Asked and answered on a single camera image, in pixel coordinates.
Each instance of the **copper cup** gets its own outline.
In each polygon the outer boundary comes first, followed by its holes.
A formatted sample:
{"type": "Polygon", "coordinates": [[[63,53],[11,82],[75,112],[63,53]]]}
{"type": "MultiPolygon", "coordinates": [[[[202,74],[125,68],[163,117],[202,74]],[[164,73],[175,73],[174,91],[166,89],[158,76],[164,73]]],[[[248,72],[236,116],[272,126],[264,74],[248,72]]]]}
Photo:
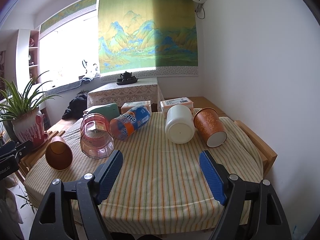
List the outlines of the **copper cup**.
{"type": "Polygon", "coordinates": [[[227,133],[213,108],[203,108],[196,113],[193,123],[208,147],[220,146],[227,139],[227,133]]]}
{"type": "Polygon", "coordinates": [[[55,136],[45,151],[45,159],[51,168],[63,171],[71,165],[73,154],[65,140],[60,136],[55,136]]]}

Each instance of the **tablecloth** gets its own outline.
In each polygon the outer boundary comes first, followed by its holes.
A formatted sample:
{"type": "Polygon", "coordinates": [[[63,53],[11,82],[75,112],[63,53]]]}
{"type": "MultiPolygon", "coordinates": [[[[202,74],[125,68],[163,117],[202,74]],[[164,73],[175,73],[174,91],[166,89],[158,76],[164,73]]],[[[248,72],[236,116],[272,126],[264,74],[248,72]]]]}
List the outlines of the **tablecloth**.
{"type": "MultiPolygon", "coordinates": [[[[152,113],[149,122],[126,142],[115,140],[115,149],[124,156],[123,166],[100,212],[110,231],[133,234],[168,234],[213,228],[223,206],[213,195],[202,175],[199,154],[209,150],[217,163],[243,180],[262,180],[262,161],[245,133],[228,117],[220,117],[228,138],[217,148],[208,148],[196,132],[186,144],[170,142],[164,132],[162,113],[152,113]]],[[[31,203],[39,206],[50,182],[79,179],[93,172],[106,159],[90,159],[81,152],[81,119],[63,138],[73,151],[73,163],[65,171],[51,169],[42,157],[31,169],[25,188],[31,203]]],[[[76,201],[72,202],[75,220],[81,222],[76,201]]],[[[249,215],[245,202],[241,223],[249,215]]]]}
{"type": "Polygon", "coordinates": [[[141,78],[134,84],[121,86],[116,82],[108,83],[88,93],[88,108],[109,103],[117,103],[121,107],[124,103],[145,100],[158,104],[158,111],[161,111],[160,101],[164,98],[157,78],[141,78]]]}

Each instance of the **white plastic jar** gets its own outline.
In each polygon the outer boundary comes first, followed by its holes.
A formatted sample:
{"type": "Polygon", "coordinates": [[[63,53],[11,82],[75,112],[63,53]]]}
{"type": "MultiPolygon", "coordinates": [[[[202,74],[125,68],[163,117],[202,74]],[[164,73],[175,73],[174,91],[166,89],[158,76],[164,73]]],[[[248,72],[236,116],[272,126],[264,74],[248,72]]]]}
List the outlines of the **white plastic jar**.
{"type": "Polygon", "coordinates": [[[191,111],[184,105],[172,106],[167,114],[165,134],[173,143],[187,143],[195,134],[191,111]]]}

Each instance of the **clear plastic jar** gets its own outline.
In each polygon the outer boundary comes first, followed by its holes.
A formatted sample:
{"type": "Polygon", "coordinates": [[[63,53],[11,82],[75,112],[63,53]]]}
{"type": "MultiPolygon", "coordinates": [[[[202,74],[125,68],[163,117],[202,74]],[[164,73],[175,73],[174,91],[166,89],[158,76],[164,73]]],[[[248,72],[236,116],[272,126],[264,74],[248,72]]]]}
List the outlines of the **clear plastic jar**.
{"type": "Polygon", "coordinates": [[[82,152],[90,158],[109,157],[114,149],[110,123],[102,114],[88,114],[80,126],[82,152]]]}

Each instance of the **silver screw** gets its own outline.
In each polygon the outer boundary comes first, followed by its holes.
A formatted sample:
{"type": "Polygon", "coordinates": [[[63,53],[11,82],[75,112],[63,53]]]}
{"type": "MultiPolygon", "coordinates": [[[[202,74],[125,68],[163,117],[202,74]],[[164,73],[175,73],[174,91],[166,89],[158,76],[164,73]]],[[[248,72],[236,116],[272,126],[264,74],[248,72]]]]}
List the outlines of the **silver screw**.
{"type": "Polygon", "coordinates": [[[270,181],[267,180],[267,179],[264,179],[264,180],[262,181],[262,183],[263,183],[264,185],[266,185],[266,186],[269,186],[269,185],[271,184],[270,181]]]}
{"type": "Polygon", "coordinates": [[[83,177],[85,179],[91,179],[93,177],[93,175],[92,175],[92,173],[86,173],[83,177]]]}
{"type": "Polygon", "coordinates": [[[231,180],[238,180],[239,179],[239,177],[236,174],[230,174],[229,178],[231,180]]]}
{"type": "Polygon", "coordinates": [[[53,184],[53,185],[57,185],[57,184],[59,184],[59,182],[60,182],[60,179],[54,179],[54,180],[52,181],[52,184],[53,184]]]}

